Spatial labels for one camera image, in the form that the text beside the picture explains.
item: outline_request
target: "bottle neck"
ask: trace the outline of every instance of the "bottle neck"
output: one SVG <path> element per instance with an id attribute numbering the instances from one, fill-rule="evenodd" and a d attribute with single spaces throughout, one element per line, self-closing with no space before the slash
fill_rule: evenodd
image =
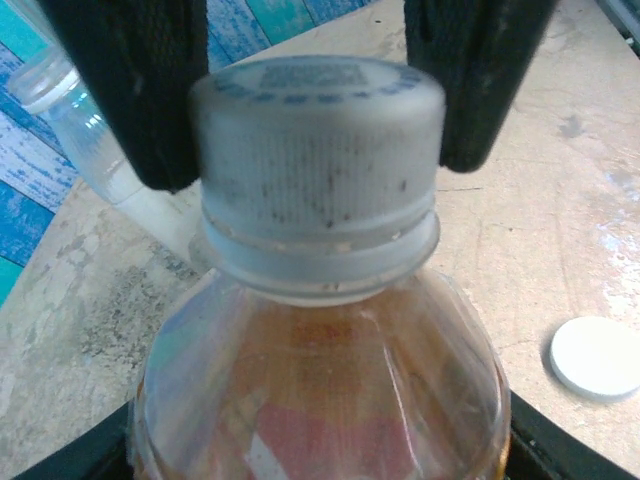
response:
<path id="1" fill-rule="evenodd" d="M 279 303 L 326 307 L 361 301 L 412 275 L 433 254 L 440 224 L 430 211 L 414 228 L 388 242 L 312 253 L 287 249 L 265 253 L 207 225 L 205 231 L 217 253 L 216 267 L 245 287 Z"/>

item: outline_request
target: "white plastic container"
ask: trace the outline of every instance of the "white plastic container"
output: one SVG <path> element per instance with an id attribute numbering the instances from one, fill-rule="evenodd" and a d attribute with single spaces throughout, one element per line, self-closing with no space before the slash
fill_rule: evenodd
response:
<path id="1" fill-rule="evenodd" d="M 57 46 L 11 78 L 9 89 L 40 114 L 85 182 L 196 271 L 211 268 L 201 227 L 200 182 L 177 193 L 155 191 L 136 175 L 78 72 Z"/>

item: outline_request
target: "white disc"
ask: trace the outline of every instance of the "white disc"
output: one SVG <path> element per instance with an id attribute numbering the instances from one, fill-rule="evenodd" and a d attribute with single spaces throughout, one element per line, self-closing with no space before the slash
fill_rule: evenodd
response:
<path id="1" fill-rule="evenodd" d="M 574 318 L 553 337 L 551 366 L 579 395 L 622 400 L 640 388 L 640 336 L 608 318 Z"/>

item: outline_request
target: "white bottle cap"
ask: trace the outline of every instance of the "white bottle cap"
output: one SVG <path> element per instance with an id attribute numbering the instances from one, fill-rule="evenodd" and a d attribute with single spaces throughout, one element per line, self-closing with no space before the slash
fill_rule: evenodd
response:
<path id="1" fill-rule="evenodd" d="M 306 56 L 198 82 L 191 112 L 220 268 L 278 297 L 353 299 L 439 238 L 440 85 L 406 65 Z"/>
<path id="2" fill-rule="evenodd" d="M 602 317 L 574 318 L 551 342 L 551 366 L 560 381 L 592 400 L 622 400 L 640 388 L 640 338 Z"/>

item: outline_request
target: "clear plastic bottle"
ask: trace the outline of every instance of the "clear plastic bottle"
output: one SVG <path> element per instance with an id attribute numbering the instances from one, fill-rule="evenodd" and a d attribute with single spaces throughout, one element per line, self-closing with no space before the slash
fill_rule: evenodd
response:
<path id="1" fill-rule="evenodd" d="M 201 226 L 200 182 L 175 195 L 146 187 L 136 175 L 78 72 L 53 45 L 11 78 L 9 89 L 51 126 L 85 182 L 191 266 L 211 266 Z"/>
<path id="2" fill-rule="evenodd" d="M 444 93 L 292 57 L 193 89 L 210 272 L 158 333 L 138 479 L 502 478 L 509 390 L 473 306 L 424 269 Z"/>

